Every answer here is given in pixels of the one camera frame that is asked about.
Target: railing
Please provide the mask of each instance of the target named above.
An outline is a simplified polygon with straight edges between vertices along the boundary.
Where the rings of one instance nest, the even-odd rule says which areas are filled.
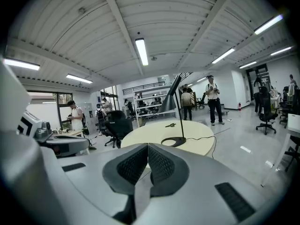
[[[190,76],[192,73],[182,73],[180,74],[181,80],[186,79],[188,76]]]
[[[133,88],[126,88],[123,90],[123,94],[127,95],[127,94],[133,93],[135,91],[149,89],[149,88],[155,88],[155,87],[160,87],[160,86],[165,86],[165,82],[156,82],[156,83],[150,83],[150,84],[137,86],[137,87],[133,87]]]

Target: gray equipment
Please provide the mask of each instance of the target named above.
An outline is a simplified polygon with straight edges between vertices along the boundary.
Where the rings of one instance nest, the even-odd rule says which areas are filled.
[[[269,212],[246,179],[177,148],[145,143],[56,159],[32,138],[2,133],[0,139],[4,184],[39,224],[252,224]],[[147,162],[150,203],[136,218],[135,184]]]
[[[74,155],[89,147],[89,140],[83,137],[53,135],[50,123],[42,121],[27,110],[18,126],[19,134],[33,137],[40,146],[52,149],[57,157]]]

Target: lamp base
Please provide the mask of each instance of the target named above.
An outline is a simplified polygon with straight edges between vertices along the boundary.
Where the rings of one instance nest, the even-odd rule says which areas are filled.
[[[168,138],[165,138],[164,140],[162,140],[160,143],[163,144],[164,141],[167,141],[167,140],[173,140],[175,141],[175,144],[173,144],[171,147],[178,147],[182,144],[184,144],[187,139],[185,137],[168,137]]]

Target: lamp arm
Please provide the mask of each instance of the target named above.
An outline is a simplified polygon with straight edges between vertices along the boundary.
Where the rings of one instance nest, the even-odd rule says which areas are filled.
[[[181,130],[182,130],[182,137],[184,137],[184,134],[183,134],[183,126],[182,126],[182,119],[181,119],[181,113],[180,113],[180,110],[179,110],[179,104],[178,104],[178,99],[177,99],[177,94],[176,94],[176,92],[175,92],[175,97],[176,97],[176,103],[177,103],[177,108],[178,108],[179,117],[180,117]]]

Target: ceiling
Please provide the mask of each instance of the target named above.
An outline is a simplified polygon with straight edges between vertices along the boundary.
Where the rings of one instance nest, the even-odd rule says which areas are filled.
[[[163,74],[202,75],[294,44],[284,22],[254,34],[278,14],[266,0],[31,0],[10,29],[6,57],[41,66],[12,67],[24,84],[86,91]],[[137,38],[145,39],[148,66]]]

